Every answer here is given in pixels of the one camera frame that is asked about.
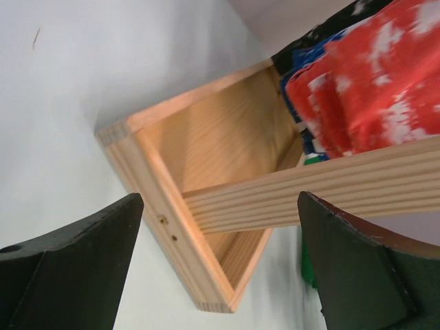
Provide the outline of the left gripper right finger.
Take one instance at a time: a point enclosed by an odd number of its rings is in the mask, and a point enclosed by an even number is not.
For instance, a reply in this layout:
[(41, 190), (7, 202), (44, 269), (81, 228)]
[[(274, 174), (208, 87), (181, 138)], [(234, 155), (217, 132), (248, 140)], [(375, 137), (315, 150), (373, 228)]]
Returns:
[(328, 329), (439, 328), (439, 246), (310, 192), (297, 205)]

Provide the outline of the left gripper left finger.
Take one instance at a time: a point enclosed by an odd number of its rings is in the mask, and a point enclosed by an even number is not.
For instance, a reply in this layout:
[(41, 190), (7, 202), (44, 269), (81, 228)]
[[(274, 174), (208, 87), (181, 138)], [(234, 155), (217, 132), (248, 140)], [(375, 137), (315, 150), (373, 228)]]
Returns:
[(1, 249), (2, 329), (112, 329), (144, 202), (131, 193)]

